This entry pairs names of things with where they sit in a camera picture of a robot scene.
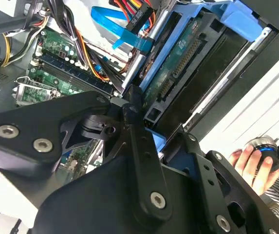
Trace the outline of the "person's hand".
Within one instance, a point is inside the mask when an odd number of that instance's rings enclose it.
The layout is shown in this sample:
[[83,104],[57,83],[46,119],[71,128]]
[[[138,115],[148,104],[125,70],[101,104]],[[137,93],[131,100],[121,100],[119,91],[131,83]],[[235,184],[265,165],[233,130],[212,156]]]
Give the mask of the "person's hand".
[[279,178],[279,169],[272,172],[273,160],[266,157],[258,167],[261,159],[261,151],[247,145],[244,149],[234,151],[228,162],[235,168],[245,182],[257,195],[264,194]]

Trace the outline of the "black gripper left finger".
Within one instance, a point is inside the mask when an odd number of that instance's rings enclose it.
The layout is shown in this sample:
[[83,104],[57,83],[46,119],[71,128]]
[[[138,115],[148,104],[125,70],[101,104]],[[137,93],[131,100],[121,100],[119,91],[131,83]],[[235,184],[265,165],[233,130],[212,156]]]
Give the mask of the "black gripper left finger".
[[117,106],[88,91],[0,113],[0,169],[42,179],[69,148],[90,138],[108,141],[101,166],[127,159],[136,220],[167,222],[173,206],[152,134],[144,127],[141,95],[132,86]]

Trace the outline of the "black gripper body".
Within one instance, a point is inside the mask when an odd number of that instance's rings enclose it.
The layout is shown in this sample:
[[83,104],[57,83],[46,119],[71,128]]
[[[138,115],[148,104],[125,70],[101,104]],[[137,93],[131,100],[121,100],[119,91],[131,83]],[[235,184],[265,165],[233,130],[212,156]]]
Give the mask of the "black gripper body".
[[165,223],[141,225],[130,197],[128,161],[115,159],[53,192],[38,210],[34,234],[208,234],[198,184],[163,166],[173,205]]

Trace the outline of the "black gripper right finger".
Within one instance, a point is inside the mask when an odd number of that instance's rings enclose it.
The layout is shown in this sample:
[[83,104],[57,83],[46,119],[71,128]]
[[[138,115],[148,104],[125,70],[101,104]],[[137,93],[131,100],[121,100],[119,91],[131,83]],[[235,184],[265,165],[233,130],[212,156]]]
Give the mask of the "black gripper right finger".
[[165,164],[195,182],[194,214],[203,234],[279,234],[279,220],[226,159],[204,154],[182,126],[169,137]]

